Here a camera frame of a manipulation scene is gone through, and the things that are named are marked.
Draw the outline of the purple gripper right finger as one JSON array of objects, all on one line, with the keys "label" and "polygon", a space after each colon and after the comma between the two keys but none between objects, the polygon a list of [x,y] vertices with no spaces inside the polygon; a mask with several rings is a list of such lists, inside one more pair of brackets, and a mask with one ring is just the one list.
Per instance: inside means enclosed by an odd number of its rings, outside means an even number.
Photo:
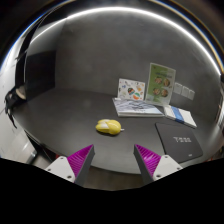
[{"label": "purple gripper right finger", "polygon": [[160,156],[138,144],[134,145],[133,154],[145,185],[182,169],[169,155]]}]

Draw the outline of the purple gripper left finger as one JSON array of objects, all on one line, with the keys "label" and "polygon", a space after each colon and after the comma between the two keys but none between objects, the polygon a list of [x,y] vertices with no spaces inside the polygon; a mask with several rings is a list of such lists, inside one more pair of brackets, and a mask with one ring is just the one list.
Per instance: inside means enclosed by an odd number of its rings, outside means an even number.
[{"label": "purple gripper left finger", "polygon": [[94,155],[94,145],[89,145],[68,157],[59,156],[46,171],[83,186]]}]

